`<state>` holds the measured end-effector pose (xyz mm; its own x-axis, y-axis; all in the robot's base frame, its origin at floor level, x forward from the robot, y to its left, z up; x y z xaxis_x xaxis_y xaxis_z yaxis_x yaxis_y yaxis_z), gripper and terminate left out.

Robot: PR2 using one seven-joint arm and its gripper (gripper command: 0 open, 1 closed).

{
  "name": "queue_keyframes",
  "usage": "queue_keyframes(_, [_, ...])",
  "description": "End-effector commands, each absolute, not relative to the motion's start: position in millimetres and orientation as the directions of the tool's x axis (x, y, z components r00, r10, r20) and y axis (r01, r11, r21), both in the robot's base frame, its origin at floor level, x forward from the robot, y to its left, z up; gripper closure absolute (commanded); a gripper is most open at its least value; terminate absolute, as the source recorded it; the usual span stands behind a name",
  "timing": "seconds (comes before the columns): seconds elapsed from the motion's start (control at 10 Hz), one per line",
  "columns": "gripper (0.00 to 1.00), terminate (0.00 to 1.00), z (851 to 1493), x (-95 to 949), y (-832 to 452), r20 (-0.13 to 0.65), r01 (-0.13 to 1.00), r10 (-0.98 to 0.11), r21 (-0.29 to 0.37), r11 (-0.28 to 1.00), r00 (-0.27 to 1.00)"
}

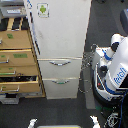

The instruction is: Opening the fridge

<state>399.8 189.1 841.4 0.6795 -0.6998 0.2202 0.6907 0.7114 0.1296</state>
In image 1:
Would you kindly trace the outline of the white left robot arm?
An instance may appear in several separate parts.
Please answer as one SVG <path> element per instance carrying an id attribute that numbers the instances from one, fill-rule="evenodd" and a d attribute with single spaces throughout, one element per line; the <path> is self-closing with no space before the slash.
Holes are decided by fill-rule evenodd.
<path id="1" fill-rule="evenodd" d="M 38 119 L 31 119 L 28 125 L 28 128 L 34 128 L 35 123 L 37 122 Z"/>

